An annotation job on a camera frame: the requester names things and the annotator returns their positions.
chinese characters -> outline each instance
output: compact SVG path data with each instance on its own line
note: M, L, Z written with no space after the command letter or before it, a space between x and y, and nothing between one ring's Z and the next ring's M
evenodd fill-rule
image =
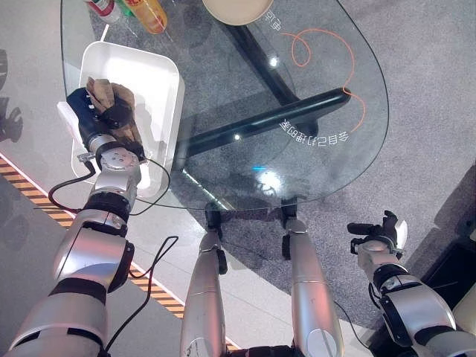
M266 13L265 21L269 22L269 25L273 30L281 30L281 20L279 20L271 10Z
M303 132L300 132L291 125L290 122L285 120L280 124L281 129L283 129L288 135L296 140L297 143L307 144L310 147L331 147L338 144L339 141L346 141L349 138L347 132L339 132L338 134L329 135L329 136L308 136Z

floor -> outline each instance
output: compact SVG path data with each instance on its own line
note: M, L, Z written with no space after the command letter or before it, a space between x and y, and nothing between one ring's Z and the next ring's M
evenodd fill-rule
M476 104L472 100L476 89L472 69L476 9L473 1L458 1L454 6L443 0L419 4L408 0L378 4L374 0L343 1L343 5L381 63L390 99L389 132L378 158L360 178L325 199L301 205L299 215L316 237L335 299L363 326L358 333L365 337L369 333L366 328L376 328L380 319L368 299L364 275L349 253L351 237L345 225L378 222L384 209L393 210L409 224L407 267L421 276L457 237L461 217L475 211L471 168L476 149L469 143L476 135ZM0 19L0 28L8 29L0 31L0 59L8 59L6 78L0 73L1 125L7 133L6 138L0 137L0 152L47 190L72 174L67 165L71 140L60 129L55 109L64 98L59 1L39 0L28 10L15 1L2 2ZM87 18L79 15L75 21L88 24ZM94 34L89 29L81 36L87 44ZM0 185L1 216L7 217L0 221L0 262L2 271L11 272L0 280L2 303L11 306L0 314L3 353L26 311L53 286L48 261L63 230L32 210L9 184L0 181ZM76 195L63 192L58 197L79 207L87 192L87 185L78 184ZM157 222L157 216L164 217L163 221ZM225 219L229 273L222 278L222 290L227 336L242 347L289 343L290 268L280 259L283 231L268 213L227 213ZM155 276L182 300L204 233L203 223L200 213L161 208L131 221L129 237L137 248L135 262L144 267L167 235L181 237ZM247 248L251 242L252 251ZM28 274L19 268L25 262L30 266ZM111 296L112 329L127 313L123 306L138 304L139 299L141 291L131 284ZM180 320L160 306L148 309L150 312L142 314L120 338L115 356L146 356L151 351L177 354ZM342 326L347 355L365 356L348 325L343 322ZM119 353L120 347L130 350Z

bottle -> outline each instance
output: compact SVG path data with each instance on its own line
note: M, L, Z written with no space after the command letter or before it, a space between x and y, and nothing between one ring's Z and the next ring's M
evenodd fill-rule
M149 33L162 33L167 26L167 15L157 0L124 0Z
M134 16L132 11L124 4L124 0L115 0L115 3L119 5L122 13L126 16Z
M84 0L106 24L114 24L122 13L114 0Z

white tray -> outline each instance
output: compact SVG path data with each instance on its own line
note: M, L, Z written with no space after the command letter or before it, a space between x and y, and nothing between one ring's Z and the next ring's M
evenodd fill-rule
M135 122L146 157L170 172L185 91L175 63L159 54L108 42L93 42L84 51L80 87L86 86L88 77L106 78L134 93ZM77 155L84 152L84 146L73 140L71 167L78 177L86 173L83 164L77 160ZM141 165L141 173L142 180L138 185L141 197L155 197L167 184L161 168L149 161Z

yellow bottle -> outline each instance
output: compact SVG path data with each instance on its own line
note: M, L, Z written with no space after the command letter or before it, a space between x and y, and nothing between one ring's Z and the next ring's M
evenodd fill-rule
M167 15L157 0L124 0L142 25L150 33L162 33L167 26Z

